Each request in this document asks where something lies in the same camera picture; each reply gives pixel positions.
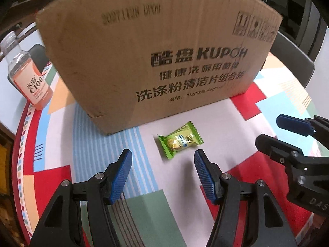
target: metal screw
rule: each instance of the metal screw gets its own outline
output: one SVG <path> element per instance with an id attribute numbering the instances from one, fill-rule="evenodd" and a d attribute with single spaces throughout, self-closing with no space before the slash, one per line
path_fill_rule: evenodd
<path id="1" fill-rule="evenodd" d="M 95 175 L 96 179 L 103 179 L 104 176 L 105 176 L 105 175 L 104 175 L 103 172 L 98 172 L 98 173 Z"/>
<path id="2" fill-rule="evenodd" d="M 265 186 L 265 181 L 259 179 L 259 180 L 257 180 L 257 184 L 258 184 L 259 186 L 263 187 L 263 186 Z"/>
<path id="3" fill-rule="evenodd" d="M 224 179 L 226 179 L 226 180 L 231 179 L 231 177 L 232 177 L 232 176 L 231 176 L 228 172 L 225 172 L 225 173 L 222 174 L 222 178 L 224 178 Z"/>
<path id="4" fill-rule="evenodd" d="M 61 185 L 62 185 L 63 187 L 67 187 L 69 184 L 70 184 L 70 181 L 69 181 L 69 180 L 64 180 L 64 181 L 62 181 L 62 183 L 61 183 Z"/>
<path id="5" fill-rule="evenodd" d="M 299 177 L 297 177 L 297 181 L 299 184 L 303 185 L 306 181 L 306 178 L 303 176 L 299 176 Z"/>
<path id="6" fill-rule="evenodd" d="M 294 156 L 294 157 L 297 157 L 298 156 L 298 152 L 294 150 L 294 151 L 291 152 L 291 155 Z"/>

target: bottle label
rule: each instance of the bottle label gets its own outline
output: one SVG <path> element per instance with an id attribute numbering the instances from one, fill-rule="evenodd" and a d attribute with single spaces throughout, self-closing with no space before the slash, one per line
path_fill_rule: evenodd
<path id="1" fill-rule="evenodd" d="M 49 87 L 32 59 L 13 76 L 13 82 L 33 105 L 44 97 Z"/>

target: round table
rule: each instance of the round table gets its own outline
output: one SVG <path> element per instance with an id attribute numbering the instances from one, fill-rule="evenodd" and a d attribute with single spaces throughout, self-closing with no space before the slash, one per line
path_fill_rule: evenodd
<path id="1" fill-rule="evenodd" d="M 255 147 L 255 138 L 264 133 L 302 148 L 309 156 L 327 151 L 312 137 L 277 127 L 279 114 L 304 119 L 312 118 L 316 110 L 301 84 L 272 54 L 245 94 L 109 136 L 89 120 L 51 63 L 42 75 L 54 95 L 42 111 L 26 105 L 12 161 L 15 204 L 27 242 L 62 180 L 86 181 L 129 148 L 133 165 L 120 200 L 110 208 L 122 246 L 206 246 L 218 207 L 203 195 L 193 164 L 195 148 L 167 160 L 157 140 L 157 135 L 167 135 L 189 120 L 204 140 L 198 148 L 222 171 L 241 181 L 266 181 L 297 242 L 310 227 L 311 213 L 286 200 L 284 167 Z M 81 203 L 81 209 L 84 235 L 91 243 L 86 204 Z"/>

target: candy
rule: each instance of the candy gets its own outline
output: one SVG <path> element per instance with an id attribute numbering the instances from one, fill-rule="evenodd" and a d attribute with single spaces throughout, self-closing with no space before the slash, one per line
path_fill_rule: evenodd
<path id="1" fill-rule="evenodd" d="M 192 145 L 201 145 L 203 139 L 191 121 L 167 136 L 158 136 L 168 159 L 172 159 L 176 152 Z"/>

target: bottle neck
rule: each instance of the bottle neck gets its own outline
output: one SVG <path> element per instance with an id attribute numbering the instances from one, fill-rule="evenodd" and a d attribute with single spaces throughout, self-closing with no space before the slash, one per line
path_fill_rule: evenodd
<path id="1" fill-rule="evenodd" d="M 22 52 L 22 49 L 17 42 L 13 42 L 6 50 L 4 50 L 8 64 L 10 64 L 20 52 Z"/>

